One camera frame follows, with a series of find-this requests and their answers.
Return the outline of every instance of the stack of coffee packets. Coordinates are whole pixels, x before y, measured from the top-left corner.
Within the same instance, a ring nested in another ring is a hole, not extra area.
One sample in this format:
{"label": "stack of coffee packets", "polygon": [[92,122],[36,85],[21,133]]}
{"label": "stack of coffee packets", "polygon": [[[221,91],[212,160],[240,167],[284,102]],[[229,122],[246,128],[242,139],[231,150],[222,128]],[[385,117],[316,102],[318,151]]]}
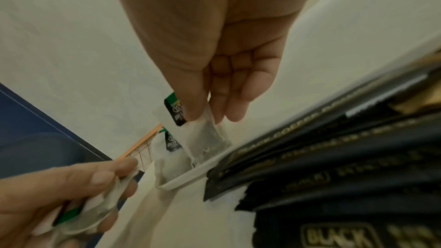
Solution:
{"label": "stack of coffee packets", "polygon": [[441,247],[441,54],[232,152],[204,199],[249,185],[260,247]]}

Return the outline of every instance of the orange edge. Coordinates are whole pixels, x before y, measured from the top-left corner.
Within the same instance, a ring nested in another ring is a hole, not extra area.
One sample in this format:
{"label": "orange edge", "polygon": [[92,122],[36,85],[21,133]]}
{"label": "orange edge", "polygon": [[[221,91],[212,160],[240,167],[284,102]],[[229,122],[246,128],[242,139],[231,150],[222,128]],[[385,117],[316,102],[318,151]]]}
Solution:
{"label": "orange edge", "polygon": [[140,139],[136,144],[134,144],[131,148],[129,148],[126,152],[124,152],[123,155],[118,157],[117,160],[121,160],[123,158],[126,158],[132,151],[134,151],[138,146],[140,146],[143,142],[150,139],[154,135],[156,135],[157,132],[159,132],[163,128],[162,124],[158,124],[153,130],[147,133],[147,135],[143,136],[142,139]]}

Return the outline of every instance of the white wall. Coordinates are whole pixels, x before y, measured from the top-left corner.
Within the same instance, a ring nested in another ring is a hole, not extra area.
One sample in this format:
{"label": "white wall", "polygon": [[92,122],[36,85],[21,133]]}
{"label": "white wall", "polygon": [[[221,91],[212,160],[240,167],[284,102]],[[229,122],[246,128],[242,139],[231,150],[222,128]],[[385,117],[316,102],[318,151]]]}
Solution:
{"label": "white wall", "polygon": [[0,82],[113,158],[171,92],[118,0],[0,0]]}

